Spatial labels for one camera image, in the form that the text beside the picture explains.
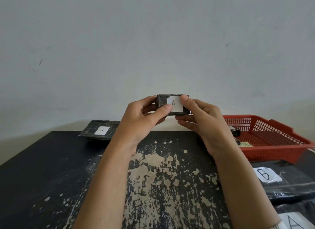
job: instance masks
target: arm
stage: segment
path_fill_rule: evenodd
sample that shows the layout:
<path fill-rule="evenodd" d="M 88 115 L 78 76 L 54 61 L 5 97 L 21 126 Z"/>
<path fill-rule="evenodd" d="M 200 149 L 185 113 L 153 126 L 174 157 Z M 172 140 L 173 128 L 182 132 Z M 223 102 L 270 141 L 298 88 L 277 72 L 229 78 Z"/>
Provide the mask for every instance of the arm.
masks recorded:
<path fill-rule="evenodd" d="M 73 229 L 121 228 L 130 158 L 138 143 L 172 109 L 167 104 L 155 111 L 155 98 L 150 96 L 128 105 L 97 166 Z"/>
<path fill-rule="evenodd" d="M 193 115 L 176 116 L 176 119 L 180 125 L 197 132 L 213 156 L 234 228 L 269 229 L 280 223 L 219 108 L 186 95 L 180 99 Z"/>

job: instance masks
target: basket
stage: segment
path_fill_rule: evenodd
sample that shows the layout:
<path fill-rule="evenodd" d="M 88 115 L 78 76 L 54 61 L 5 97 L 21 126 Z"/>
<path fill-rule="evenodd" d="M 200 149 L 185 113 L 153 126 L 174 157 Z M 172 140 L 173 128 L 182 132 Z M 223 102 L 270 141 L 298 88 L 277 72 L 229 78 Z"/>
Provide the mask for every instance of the basket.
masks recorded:
<path fill-rule="evenodd" d="M 224 115 L 229 126 L 241 130 L 236 137 L 252 147 L 241 147 L 249 161 L 270 161 L 284 159 L 295 163 L 305 149 L 314 143 L 297 135 L 293 128 L 276 120 L 266 120 L 255 115 Z"/>

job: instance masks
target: gray wall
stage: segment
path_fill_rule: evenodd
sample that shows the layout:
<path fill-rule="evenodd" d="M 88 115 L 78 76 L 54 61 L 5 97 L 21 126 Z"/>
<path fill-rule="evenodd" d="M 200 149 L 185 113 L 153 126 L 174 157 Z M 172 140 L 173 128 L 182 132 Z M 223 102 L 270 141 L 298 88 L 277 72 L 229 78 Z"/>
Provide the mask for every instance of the gray wall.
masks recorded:
<path fill-rule="evenodd" d="M 0 163 L 163 93 L 315 140 L 313 1 L 0 0 Z"/>

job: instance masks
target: hand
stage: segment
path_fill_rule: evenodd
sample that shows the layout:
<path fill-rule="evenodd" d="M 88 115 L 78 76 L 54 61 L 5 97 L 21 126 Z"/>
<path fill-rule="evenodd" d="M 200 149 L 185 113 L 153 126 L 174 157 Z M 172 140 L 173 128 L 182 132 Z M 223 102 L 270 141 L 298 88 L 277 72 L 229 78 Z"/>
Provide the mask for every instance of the hand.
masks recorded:
<path fill-rule="evenodd" d="M 138 143 L 155 125 L 162 123 L 172 110 L 170 104 L 165 104 L 156 110 L 153 104 L 155 99 L 156 95 L 130 103 L 111 142 L 125 144 L 133 155 Z"/>
<path fill-rule="evenodd" d="M 192 114 L 175 118 L 180 125 L 200 135 L 210 155 L 214 157 L 216 153 L 229 149 L 231 146 L 237 146 L 230 128 L 217 106 L 198 99 L 190 99 L 187 95 L 182 95 L 180 100 Z"/>

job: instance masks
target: white sticker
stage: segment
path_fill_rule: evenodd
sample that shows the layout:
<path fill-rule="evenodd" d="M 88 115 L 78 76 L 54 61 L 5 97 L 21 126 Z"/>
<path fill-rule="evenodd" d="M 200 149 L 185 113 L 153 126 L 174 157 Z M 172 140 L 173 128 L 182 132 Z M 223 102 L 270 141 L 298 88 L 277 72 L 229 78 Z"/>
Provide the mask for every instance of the white sticker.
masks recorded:
<path fill-rule="evenodd" d="M 96 135 L 105 135 L 107 131 L 109 130 L 109 127 L 101 126 L 99 129 L 95 132 Z"/>
<path fill-rule="evenodd" d="M 241 142 L 240 147 L 252 147 L 248 142 Z"/>
<path fill-rule="evenodd" d="M 184 107 L 180 102 L 180 96 L 170 96 L 167 98 L 167 103 L 173 106 L 171 112 L 183 112 Z"/>
<path fill-rule="evenodd" d="M 279 217 L 288 229 L 315 229 L 315 226 L 299 212 L 281 213 Z"/>
<path fill-rule="evenodd" d="M 254 167 L 257 177 L 263 183 L 281 182 L 282 178 L 268 167 Z"/>

